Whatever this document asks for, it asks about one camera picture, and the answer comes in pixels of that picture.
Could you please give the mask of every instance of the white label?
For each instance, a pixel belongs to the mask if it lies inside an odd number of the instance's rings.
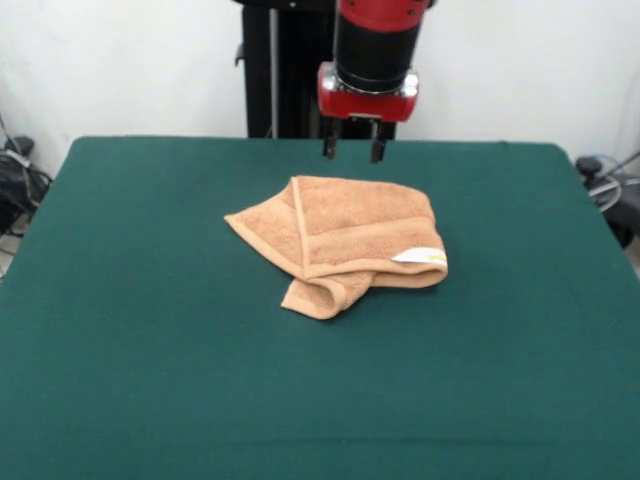
[[[433,263],[443,267],[447,266],[447,255],[438,248],[410,248],[391,260],[400,263]]]

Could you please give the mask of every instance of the table surface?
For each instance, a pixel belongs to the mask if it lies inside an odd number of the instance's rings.
[[[640,289],[551,145],[77,141],[0,288],[0,476],[637,478]],[[223,222],[292,175],[427,192],[449,278],[331,322]]]

